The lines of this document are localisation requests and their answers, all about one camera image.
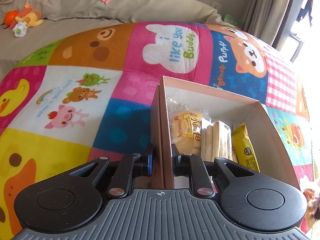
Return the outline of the wafer biscuit pack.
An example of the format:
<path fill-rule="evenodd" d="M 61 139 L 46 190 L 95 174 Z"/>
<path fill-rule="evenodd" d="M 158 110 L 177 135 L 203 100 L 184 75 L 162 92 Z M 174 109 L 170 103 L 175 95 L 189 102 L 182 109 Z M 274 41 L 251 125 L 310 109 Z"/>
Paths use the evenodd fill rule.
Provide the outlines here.
<path fill-rule="evenodd" d="M 222 157 L 233 160 L 231 128 L 222 121 L 201 120 L 201 158 L 213 162 Z"/>

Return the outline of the yellow snack packet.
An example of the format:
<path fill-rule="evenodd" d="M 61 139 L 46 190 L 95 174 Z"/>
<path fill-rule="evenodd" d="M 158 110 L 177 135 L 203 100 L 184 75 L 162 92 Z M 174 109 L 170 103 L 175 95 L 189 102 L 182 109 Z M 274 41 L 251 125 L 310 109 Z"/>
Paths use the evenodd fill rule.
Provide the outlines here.
<path fill-rule="evenodd" d="M 233 147 L 240 165 L 260 172 L 259 164 L 248 135 L 247 127 L 241 124 L 232 133 Z"/>

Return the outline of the bread bun yellow wrapper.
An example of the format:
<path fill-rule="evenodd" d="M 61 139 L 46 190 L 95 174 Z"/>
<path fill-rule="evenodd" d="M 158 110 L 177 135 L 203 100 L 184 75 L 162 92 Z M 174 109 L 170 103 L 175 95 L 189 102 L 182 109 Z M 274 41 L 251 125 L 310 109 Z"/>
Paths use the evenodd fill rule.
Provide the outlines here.
<path fill-rule="evenodd" d="M 179 154 L 201 155 L 201 121 L 211 120 L 208 109 L 189 107 L 170 97 L 166 98 L 171 143 Z"/>

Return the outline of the pink cardboard box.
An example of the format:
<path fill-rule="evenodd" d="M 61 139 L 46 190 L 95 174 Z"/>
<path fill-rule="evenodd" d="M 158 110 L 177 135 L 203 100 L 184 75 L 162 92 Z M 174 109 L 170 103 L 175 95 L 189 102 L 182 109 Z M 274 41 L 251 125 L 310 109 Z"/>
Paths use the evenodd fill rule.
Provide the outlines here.
<path fill-rule="evenodd" d="M 186 184 L 174 179 L 167 98 L 194 111 L 204 110 L 213 121 L 237 128 L 245 124 L 261 173 L 299 188 L 297 176 L 280 136 L 266 108 L 257 100 L 225 90 L 173 77 L 162 77 L 151 105 L 151 140 L 155 160 L 151 185 L 154 189 L 174 189 Z"/>

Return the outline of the sesame snack bar packet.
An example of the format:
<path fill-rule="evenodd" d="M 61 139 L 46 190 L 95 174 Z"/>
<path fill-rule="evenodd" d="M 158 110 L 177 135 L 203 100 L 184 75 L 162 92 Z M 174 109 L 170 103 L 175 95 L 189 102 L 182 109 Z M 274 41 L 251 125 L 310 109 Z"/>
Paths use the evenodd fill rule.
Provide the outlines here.
<path fill-rule="evenodd" d="M 232 145 L 232 158 L 231 158 L 231 160 L 233 161 L 233 162 L 235 162 L 235 163 L 238 163 L 239 161 L 238 161 L 238 157 L 237 157 L 237 155 L 236 155 L 236 152 L 235 152 L 235 149 L 234 149 L 234 146 Z"/>

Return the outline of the colourful cartoon play mat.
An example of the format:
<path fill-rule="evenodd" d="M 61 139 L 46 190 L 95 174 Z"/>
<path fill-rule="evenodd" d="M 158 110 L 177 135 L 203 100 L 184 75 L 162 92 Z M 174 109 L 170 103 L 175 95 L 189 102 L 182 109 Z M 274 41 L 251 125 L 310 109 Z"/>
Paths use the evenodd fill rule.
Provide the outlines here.
<path fill-rule="evenodd" d="M 164 76 L 259 101 L 299 188 L 313 180 L 303 86 L 278 51 L 224 25 L 102 27 L 31 53 L 1 81 L 1 239 L 22 230 L 14 200 L 24 188 L 99 157 L 143 153 Z"/>

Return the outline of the beige bed pillow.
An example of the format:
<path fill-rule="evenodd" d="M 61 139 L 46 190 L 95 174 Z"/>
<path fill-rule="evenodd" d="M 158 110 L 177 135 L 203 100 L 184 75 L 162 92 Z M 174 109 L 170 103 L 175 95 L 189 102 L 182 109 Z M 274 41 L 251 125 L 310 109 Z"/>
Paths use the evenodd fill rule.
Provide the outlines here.
<path fill-rule="evenodd" d="M 6 12 L 21 10 L 28 3 L 43 18 L 58 21 L 68 18 L 108 18 L 123 23 L 174 21 L 222 24 L 216 9 L 196 0 L 13 0 L 1 5 Z"/>

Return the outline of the orange yellow plush toy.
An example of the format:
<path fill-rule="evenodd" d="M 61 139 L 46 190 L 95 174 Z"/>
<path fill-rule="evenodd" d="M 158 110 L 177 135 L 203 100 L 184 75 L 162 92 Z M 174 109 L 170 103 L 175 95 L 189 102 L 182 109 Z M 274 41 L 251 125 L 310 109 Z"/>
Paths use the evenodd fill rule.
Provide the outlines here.
<path fill-rule="evenodd" d="M 14 32 L 15 37 L 24 37 L 31 27 L 38 27 L 43 23 L 41 13 L 25 3 L 23 10 L 12 10 L 6 13 L 2 25 Z"/>

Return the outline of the beige curtain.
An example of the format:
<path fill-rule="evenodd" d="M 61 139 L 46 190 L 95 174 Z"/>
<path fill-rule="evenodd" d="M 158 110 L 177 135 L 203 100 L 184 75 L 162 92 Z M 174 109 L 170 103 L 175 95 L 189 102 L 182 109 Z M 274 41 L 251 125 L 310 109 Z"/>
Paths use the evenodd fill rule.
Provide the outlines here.
<path fill-rule="evenodd" d="M 244 31 L 269 45 L 275 41 L 290 0 L 249 0 Z"/>

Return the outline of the green box by wall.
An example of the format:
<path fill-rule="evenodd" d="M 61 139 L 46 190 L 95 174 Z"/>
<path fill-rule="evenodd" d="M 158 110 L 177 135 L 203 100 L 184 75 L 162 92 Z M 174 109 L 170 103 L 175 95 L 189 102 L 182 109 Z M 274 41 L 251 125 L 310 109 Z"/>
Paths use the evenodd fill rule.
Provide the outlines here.
<path fill-rule="evenodd" d="M 226 23 L 229 23 L 235 27 L 237 27 L 238 29 L 243 29 L 244 27 L 244 24 L 241 20 L 231 16 L 230 14 L 226 14 L 224 17 L 223 17 L 223 20 L 226 22 Z"/>

